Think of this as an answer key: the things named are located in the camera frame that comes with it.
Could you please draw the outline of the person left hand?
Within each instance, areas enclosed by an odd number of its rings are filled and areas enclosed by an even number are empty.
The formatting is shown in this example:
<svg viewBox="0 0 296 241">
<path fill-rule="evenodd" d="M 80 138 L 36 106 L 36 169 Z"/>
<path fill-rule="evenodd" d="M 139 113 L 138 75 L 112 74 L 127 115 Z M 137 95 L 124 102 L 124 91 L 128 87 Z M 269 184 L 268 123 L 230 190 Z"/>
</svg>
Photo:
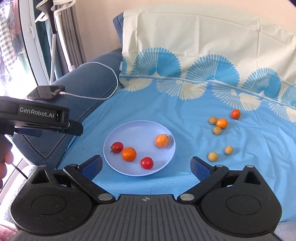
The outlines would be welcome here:
<svg viewBox="0 0 296 241">
<path fill-rule="evenodd" d="M 4 156 L 4 160 L 0 163 L 0 189 L 3 187 L 3 178 L 6 177 L 7 174 L 7 165 L 11 165 L 13 160 L 13 153 L 8 151 Z"/>
</svg>

